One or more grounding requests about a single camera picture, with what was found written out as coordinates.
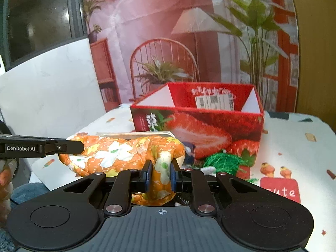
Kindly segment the person's left hand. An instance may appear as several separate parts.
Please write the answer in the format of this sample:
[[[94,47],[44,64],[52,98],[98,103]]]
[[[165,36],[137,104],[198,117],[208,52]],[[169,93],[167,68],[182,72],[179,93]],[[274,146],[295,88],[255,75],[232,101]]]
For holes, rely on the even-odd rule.
[[[10,198],[13,192],[12,179],[17,169],[16,160],[1,160],[1,228],[5,227],[7,216],[11,210]]]

